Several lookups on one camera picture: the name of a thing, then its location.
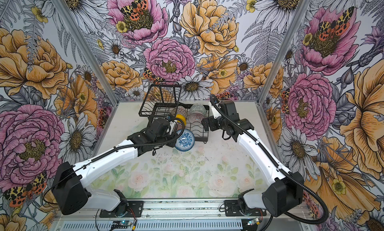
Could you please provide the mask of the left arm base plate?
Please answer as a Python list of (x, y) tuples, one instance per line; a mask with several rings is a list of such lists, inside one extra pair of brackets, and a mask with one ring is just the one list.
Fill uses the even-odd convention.
[(113, 211), (101, 210), (100, 218), (140, 218), (144, 209), (144, 201), (126, 201)]

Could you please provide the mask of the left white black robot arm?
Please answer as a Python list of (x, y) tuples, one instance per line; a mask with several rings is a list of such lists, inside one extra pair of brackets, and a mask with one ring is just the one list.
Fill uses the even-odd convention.
[(92, 189), (91, 184), (117, 166), (156, 151), (164, 146), (174, 147), (185, 129), (179, 118), (158, 118), (147, 128), (135, 132), (111, 149), (76, 164), (62, 163), (55, 175), (52, 193), (63, 215), (72, 215), (81, 209), (99, 209), (123, 217), (129, 211), (122, 191)]

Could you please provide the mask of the blue floral bowl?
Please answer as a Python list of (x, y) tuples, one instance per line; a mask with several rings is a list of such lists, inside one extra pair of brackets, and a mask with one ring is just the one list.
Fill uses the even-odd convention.
[(194, 145), (195, 145), (194, 134), (190, 130), (185, 129), (182, 135), (177, 139), (175, 148), (178, 151), (186, 152), (186, 151), (190, 151)]

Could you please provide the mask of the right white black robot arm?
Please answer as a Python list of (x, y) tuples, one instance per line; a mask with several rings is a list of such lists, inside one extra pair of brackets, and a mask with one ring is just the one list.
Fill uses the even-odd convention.
[(267, 149), (247, 119), (240, 119), (233, 101), (219, 101), (210, 96), (212, 115), (204, 118), (202, 125), (206, 131), (222, 130), (226, 139), (233, 139), (259, 166), (262, 179), (267, 185), (264, 192), (251, 188), (239, 195), (242, 212), (263, 209), (273, 217), (278, 217), (303, 202), (304, 178), (298, 172), (292, 173), (271, 151)]

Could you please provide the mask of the brown dotted patterned bowl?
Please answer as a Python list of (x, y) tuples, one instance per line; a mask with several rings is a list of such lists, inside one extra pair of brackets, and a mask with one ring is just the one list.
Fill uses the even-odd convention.
[(181, 115), (185, 118), (187, 118), (188, 116), (188, 110), (183, 107), (183, 106), (179, 106), (177, 109), (176, 109), (176, 115)]

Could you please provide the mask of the green patterned bowl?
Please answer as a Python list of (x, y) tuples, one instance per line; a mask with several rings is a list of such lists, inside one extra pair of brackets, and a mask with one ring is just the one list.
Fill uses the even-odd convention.
[(202, 115), (205, 115), (207, 112), (206, 108), (202, 104), (193, 104), (190, 107), (190, 113), (200, 113)]

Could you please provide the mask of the yellow bowl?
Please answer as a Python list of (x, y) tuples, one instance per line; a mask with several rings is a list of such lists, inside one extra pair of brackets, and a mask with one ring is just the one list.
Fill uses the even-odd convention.
[(187, 125), (186, 118), (185, 118), (183, 115), (181, 115), (181, 114), (177, 114), (177, 115), (176, 115), (176, 121), (177, 121), (178, 123), (182, 123), (184, 126)]

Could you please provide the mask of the pink striped bowl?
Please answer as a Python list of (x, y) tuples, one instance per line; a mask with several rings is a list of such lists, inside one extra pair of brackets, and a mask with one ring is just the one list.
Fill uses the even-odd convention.
[(205, 117), (205, 112), (194, 111), (188, 115), (188, 121), (190, 123), (201, 123)]

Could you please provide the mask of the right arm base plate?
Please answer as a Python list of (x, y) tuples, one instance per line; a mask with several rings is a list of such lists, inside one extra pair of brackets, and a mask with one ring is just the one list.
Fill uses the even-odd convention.
[(226, 217), (264, 217), (267, 215), (265, 210), (249, 208), (244, 201), (240, 200), (225, 200), (224, 212)]

